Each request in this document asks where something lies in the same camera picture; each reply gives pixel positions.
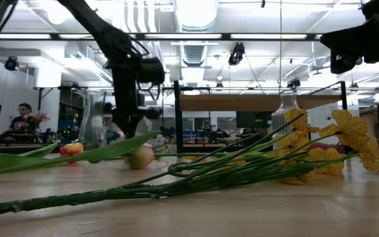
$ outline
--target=glass vase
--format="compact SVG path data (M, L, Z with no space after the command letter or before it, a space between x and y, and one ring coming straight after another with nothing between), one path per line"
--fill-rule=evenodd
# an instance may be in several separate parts
M277 109L276 112L271 114L271 118L272 118L271 126L273 130L276 130L277 128L283 126L286 123L284 114L291 109L299 109L299 107L297 106L297 103L296 103L296 93L291 90L287 90L280 94L280 107ZM287 126L283 130L273 135L273 138L286 135L290 133L291 131L292 131L292 127Z
M81 94L84 97L84 115L78 141L85 151L89 151L107 144L104 119L106 92L85 90Z

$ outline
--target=shelf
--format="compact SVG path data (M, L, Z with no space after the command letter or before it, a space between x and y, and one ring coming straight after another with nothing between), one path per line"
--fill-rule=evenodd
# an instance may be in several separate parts
M302 109L337 103L340 95L298 95ZM181 111L273 112L280 106L279 95L180 95Z

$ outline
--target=table surface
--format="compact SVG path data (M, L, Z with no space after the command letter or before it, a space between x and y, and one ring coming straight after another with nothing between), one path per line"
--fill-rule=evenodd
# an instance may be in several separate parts
M176 162L176 158L165 158ZM166 170L122 161L0 176L0 201L112 188ZM0 216L0 236L379 236L379 172L346 161L343 176L276 182L158 200L110 200ZM154 183L173 181L164 177Z

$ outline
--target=man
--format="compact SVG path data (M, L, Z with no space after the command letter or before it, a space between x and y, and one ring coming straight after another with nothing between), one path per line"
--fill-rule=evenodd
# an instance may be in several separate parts
M32 118L30 113L32 112L32 107L27 103L21 103L18 106L19 117L15 117L11 122L9 131L20 131L27 129L29 127L28 121Z

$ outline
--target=red tulip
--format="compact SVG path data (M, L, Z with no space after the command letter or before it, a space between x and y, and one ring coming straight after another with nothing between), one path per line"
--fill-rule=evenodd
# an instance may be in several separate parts
M63 147L60 148L59 154L60 155L70 155L73 156L75 154L79 154L84 151L83 144L80 142L73 143L73 144L66 144Z
M124 160L131 169L142 169L155 160L155 154L150 144L144 144L133 151L131 156L126 157Z

